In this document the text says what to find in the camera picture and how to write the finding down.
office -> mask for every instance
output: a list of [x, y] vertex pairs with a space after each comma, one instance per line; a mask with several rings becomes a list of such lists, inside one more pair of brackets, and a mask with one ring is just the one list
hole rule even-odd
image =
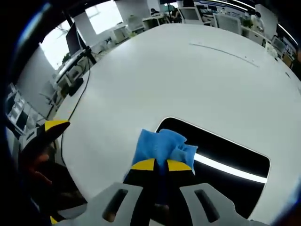
[[45, 34], [9, 85], [15, 136], [70, 121], [54, 159], [89, 203], [123, 181], [142, 129], [175, 131], [198, 147], [202, 183], [271, 224], [300, 176], [298, 38], [252, 1], [93, 3]]

